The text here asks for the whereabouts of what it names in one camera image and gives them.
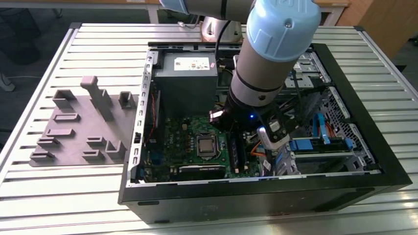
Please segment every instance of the power supply label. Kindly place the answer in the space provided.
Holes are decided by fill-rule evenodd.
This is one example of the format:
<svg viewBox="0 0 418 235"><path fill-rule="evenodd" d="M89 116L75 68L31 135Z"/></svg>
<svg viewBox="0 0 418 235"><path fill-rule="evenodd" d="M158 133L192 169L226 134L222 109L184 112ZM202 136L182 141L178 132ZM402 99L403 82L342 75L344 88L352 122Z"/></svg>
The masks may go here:
<svg viewBox="0 0 418 235"><path fill-rule="evenodd" d="M175 71L210 70L208 57L178 57L175 59Z"/></svg>

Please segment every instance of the red cable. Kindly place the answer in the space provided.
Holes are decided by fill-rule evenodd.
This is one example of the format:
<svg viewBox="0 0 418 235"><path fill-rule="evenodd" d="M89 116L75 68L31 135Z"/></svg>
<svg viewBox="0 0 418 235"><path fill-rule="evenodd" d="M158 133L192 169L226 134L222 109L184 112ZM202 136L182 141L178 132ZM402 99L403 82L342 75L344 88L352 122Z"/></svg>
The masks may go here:
<svg viewBox="0 0 418 235"><path fill-rule="evenodd" d="M155 103L154 103L154 94L151 94L151 97L152 97L152 129L151 129L149 136L148 136L148 139L147 139L145 143L148 143L149 138L151 138L151 135L152 135L152 133L154 133L154 129L155 129Z"/></svg>

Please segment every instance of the black cable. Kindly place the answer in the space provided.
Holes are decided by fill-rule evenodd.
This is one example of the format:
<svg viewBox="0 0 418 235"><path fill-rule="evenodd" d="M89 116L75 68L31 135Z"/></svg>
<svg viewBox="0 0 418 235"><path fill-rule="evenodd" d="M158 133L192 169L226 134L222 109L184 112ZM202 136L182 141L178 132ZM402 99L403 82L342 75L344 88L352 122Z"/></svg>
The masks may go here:
<svg viewBox="0 0 418 235"><path fill-rule="evenodd" d="M298 84L298 79L296 79L296 71L292 70L292 78L294 78L294 83L295 83L295 89L298 93L298 99L299 99L299 115L302 116L302 95L300 95L300 89L299 89L299 84Z"/></svg>
<svg viewBox="0 0 418 235"><path fill-rule="evenodd" d="M218 58L218 51L219 51L219 43L220 43L220 38L223 35L224 30L227 29L228 25L230 25L231 21L227 21L220 32L219 32L219 36L218 36L218 40L216 40L216 44L215 44L215 60L218 62L219 58Z"/></svg>

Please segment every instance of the wooden cabinet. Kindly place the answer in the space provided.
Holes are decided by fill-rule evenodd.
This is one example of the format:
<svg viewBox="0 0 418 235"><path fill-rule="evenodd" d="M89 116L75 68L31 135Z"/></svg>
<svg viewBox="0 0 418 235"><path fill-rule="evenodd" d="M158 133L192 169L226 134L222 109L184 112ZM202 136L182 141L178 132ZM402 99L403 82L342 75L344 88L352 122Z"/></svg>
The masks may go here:
<svg viewBox="0 0 418 235"><path fill-rule="evenodd" d="M351 0L336 25L362 26L393 58L418 32L418 0Z"/></svg>

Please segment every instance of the motherboard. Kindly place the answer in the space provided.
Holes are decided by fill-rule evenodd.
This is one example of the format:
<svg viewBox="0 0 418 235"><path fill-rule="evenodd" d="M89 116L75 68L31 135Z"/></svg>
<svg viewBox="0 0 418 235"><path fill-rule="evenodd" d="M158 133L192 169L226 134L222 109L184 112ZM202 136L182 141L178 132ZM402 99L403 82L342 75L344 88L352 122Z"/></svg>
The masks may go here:
<svg viewBox="0 0 418 235"><path fill-rule="evenodd" d="M235 140L230 133L220 132L211 126L208 117L167 118L163 151L149 152L149 181L259 176L258 157L250 156L250 151L244 160L238 154L234 156L231 141L243 143L243 151L251 149L246 137L243 133L239 136L242 140Z"/></svg>

